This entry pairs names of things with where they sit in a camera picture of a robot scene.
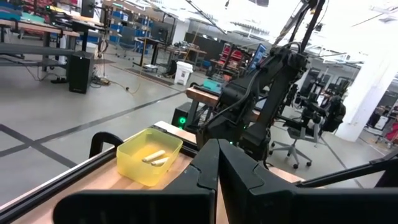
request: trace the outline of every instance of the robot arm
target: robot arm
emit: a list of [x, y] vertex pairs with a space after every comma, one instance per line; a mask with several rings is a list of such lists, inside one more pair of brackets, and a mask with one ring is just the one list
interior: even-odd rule
[[[316, 8], [301, 44], [290, 42], [283, 47], [273, 47], [270, 56], [261, 61], [255, 70], [244, 77], [232, 80], [224, 87], [214, 108], [216, 115], [198, 130], [199, 149], [211, 138], [227, 139], [231, 144], [239, 143], [239, 146], [255, 160], [264, 158], [270, 137], [269, 128], [277, 116], [279, 106], [283, 103], [290, 86], [301, 78], [307, 69], [308, 60], [303, 51], [324, 2], [325, 0], [306, 1], [304, 4], [307, 7], [303, 7], [299, 12], [301, 17], [288, 21], [288, 23], [296, 22], [290, 38], [293, 39], [305, 13], [309, 9]], [[277, 39], [283, 39], [282, 36], [285, 34], [286, 30], [281, 32]], [[298, 45], [298, 52], [290, 49], [293, 44]], [[259, 90], [267, 85], [271, 86], [268, 98], [257, 122], [248, 128]]]

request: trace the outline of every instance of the yellow plastic container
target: yellow plastic container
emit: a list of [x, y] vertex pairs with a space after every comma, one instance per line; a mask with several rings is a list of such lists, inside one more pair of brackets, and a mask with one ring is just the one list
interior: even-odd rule
[[[116, 153], [118, 172], [146, 186], [155, 186], [173, 164], [181, 147], [181, 139], [147, 128], [118, 147]], [[166, 153], [154, 160], [169, 158], [163, 165], [153, 166], [150, 162], [142, 161], [143, 158], [159, 150], [164, 150]]]

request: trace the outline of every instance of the black office chair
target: black office chair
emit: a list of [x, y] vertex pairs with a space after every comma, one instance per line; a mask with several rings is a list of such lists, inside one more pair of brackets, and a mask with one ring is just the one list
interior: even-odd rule
[[[269, 155], [272, 155], [273, 151], [287, 151], [287, 156], [293, 154], [296, 163], [293, 165], [294, 169], [299, 168], [299, 156], [308, 160], [307, 166], [312, 165], [312, 160], [306, 156], [303, 152], [295, 147], [298, 140], [304, 140], [308, 142], [314, 142], [318, 144], [318, 141], [324, 131], [333, 132], [343, 122], [346, 108], [341, 102], [339, 96], [334, 96], [329, 102], [329, 105], [325, 108], [319, 108], [313, 104], [307, 105], [303, 110], [300, 122], [296, 122], [291, 119], [286, 119], [284, 126], [288, 126], [287, 132], [291, 139], [294, 139], [293, 144], [289, 145], [286, 143], [273, 141], [271, 147], [275, 144], [280, 145], [280, 148], [276, 148], [269, 151]], [[314, 125], [313, 128], [308, 127], [309, 120], [312, 120]]]

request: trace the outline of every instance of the chair leg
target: chair leg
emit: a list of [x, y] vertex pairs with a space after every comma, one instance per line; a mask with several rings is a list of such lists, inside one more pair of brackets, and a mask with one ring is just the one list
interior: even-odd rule
[[278, 145], [283, 146], [283, 147], [290, 146], [290, 144], [285, 144], [285, 143], [282, 143], [282, 142], [279, 142], [279, 141], [273, 141], [272, 143], [273, 144], [278, 144]]
[[300, 161], [299, 161], [299, 157], [297, 156], [297, 149], [296, 148], [293, 148], [292, 154], [293, 154], [294, 160], [296, 161], [296, 164], [298, 166], [300, 164]]
[[296, 149], [296, 153], [297, 153], [299, 156], [303, 157], [304, 159], [306, 159], [306, 160], [312, 162], [312, 160], [311, 160], [308, 156], [306, 156], [304, 153], [302, 153], [300, 150]]
[[280, 147], [277, 149], [273, 149], [272, 151], [291, 151], [292, 146], [285, 146], [285, 147]]

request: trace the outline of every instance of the gray floor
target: gray floor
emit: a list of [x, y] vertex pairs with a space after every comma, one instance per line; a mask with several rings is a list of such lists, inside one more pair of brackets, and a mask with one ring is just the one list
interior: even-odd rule
[[[134, 96], [117, 85], [90, 88], [86, 95], [70, 93], [67, 85], [51, 84], [50, 78], [34, 81], [24, 67], [1, 68], [0, 205], [87, 159], [91, 137], [98, 131], [127, 138], [157, 121], [170, 122], [174, 108], [188, 101], [181, 85], [163, 86], [125, 72], [132, 62], [115, 57], [112, 50], [106, 59], [115, 63], [105, 66], [106, 76], [133, 91], [140, 86]], [[189, 82], [203, 79], [195, 73]], [[272, 128], [272, 138], [292, 142], [279, 123]], [[269, 162], [311, 179], [382, 156], [360, 139], [346, 142], [330, 133], [323, 135], [317, 147], [303, 141], [297, 147], [313, 159], [310, 168], [293, 170], [292, 160], [286, 160], [284, 152], [275, 152]], [[379, 176], [331, 187], [372, 187]]]

